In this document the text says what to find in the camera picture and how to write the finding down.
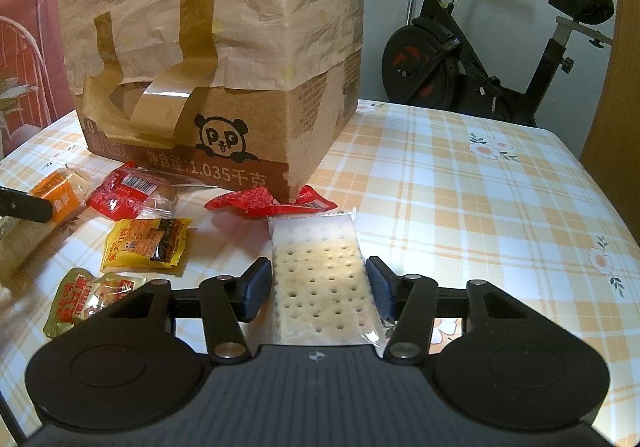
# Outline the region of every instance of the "gray ridged surface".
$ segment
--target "gray ridged surface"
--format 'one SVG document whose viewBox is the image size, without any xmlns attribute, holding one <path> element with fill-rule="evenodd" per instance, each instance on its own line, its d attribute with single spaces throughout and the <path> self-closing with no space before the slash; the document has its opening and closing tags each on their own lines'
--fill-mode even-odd
<svg viewBox="0 0 640 447">
<path fill-rule="evenodd" d="M 326 357 L 313 361 L 309 354 Z M 491 429 L 446 406 L 415 367 L 369 346 L 264 346 L 219 367 L 178 413 L 132 432 L 91 436 L 48 425 L 28 447 L 589 447 L 585 425 L 543 435 Z"/>
</svg>

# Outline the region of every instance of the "blue gripper pad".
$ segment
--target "blue gripper pad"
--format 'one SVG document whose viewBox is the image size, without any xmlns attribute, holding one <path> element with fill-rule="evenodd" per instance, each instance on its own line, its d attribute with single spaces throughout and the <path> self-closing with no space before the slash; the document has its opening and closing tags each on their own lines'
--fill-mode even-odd
<svg viewBox="0 0 640 447">
<path fill-rule="evenodd" d="M 380 317 L 386 321 L 395 321 L 396 303 L 393 299 L 391 282 L 383 274 L 382 267 L 391 272 L 382 260 L 375 255 L 372 255 L 365 263 L 367 277 L 369 278 L 369 284 L 373 293 L 373 300 L 376 303 L 376 308 L 378 309 L 378 314 L 380 314 Z"/>
<path fill-rule="evenodd" d="M 271 293 L 271 261 L 260 257 L 247 268 L 239 281 L 246 282 L 246 298 L 242 305 L 242 316 L 239 321 L 250 322 L 258 315 L 260 306 Z"/>
</svg>

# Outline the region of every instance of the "panda ear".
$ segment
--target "panda ear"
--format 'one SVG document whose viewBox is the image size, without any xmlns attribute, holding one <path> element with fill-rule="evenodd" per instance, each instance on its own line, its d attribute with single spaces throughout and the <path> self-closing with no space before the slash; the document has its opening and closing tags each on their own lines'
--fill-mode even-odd
<svg viewBox="0 0 640 447">
<path fill-rule="evenodd" d="M 249 129 L 246 127 L 246 124 L 244 123 L 244 120 L 241 119 L 234 120 L 232 126 L 240 135 L 246 135 L 246 133 L 249 131 Z"/>
<path fill-rule="evenodd" d="M 203 128 L 206 122 L 207 122 L 207 119 L 205 119 L 204 116 L 201 114 L 197 114 L 195 119 L 193 119 L 193 123 L 196 125 L 197 128 L 200 128 L 200 129 Z"/>
</svg>

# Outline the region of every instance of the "plaid tablecloth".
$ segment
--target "plaid tablecloth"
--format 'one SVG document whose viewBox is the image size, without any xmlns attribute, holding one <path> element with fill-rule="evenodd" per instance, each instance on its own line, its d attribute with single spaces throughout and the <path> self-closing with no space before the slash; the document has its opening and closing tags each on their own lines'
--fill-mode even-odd
<svg viewBox="0 0 640 447">
<path fill-rule="evenodd" d="M 95 178 L 118 165 L 86 150 L 69 114 L 0 162 L 0 184 L 28 190 L 64 163 Z M 558 137 L 361 101 L 309 183 L 341 208 L 357 209 L 365 257 L 379 255 L 397 273 L 426 274 L 440 286 L 487 279 L 591 344 L 611 374 L 595 426 L 619 446 L 640 440 L 640 249 Z M 271 254 L 266 221 L 202 208 L 220 192 L 191 192 L 178 202 L 195 229 L 169 276 L 176 288 L 239 275 Z M 21 291 L 0 292 L 0 390 L 27 433 L 39 422 L 24 369 L 47 341 L 42 327 L 56 287 L 71 267 L 98 273 L 111 226 L 84 211 L 23 266 Z M 459 321 L 439 319 L 432 351 L 459 334 Z M 204 351 L 199 322 L 181 323 L 178 335 Z"/>
</svg>

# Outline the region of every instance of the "stationary bike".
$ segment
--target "stationary bike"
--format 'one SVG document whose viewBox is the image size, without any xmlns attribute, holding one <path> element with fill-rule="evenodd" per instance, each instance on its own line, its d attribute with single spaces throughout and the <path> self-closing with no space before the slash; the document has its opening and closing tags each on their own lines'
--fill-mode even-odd
<svg viewBox="0 0 640 447">
<path fill-rule="evenodd" d="M 533 115 L 558 66 L 569 73 L 574 62 L 564 57 L 573 30 L 603 48 L 612 40 L 584 24 L 601 24 L 614 13 L 612 0 L 548 0 L 571 19 L 556 17 L 558 26 L 546 44 L 538 67 L 520 93 L 489 76 L 471 43 L 452 16 L 454 2 L 424 0 L 420 16 L 391 36 L 382 57 L 382 80 L 389 100 L 489 119 L 533 125 Z"/>
</svg>

